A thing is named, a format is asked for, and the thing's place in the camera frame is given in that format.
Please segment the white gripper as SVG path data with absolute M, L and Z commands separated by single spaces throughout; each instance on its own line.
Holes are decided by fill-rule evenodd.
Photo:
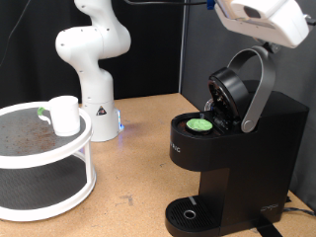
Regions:
M 310 32 L 295 0 L 215 0 L 214 9 L 228 31 L 264 40 L 272 54 L 296 48 Z

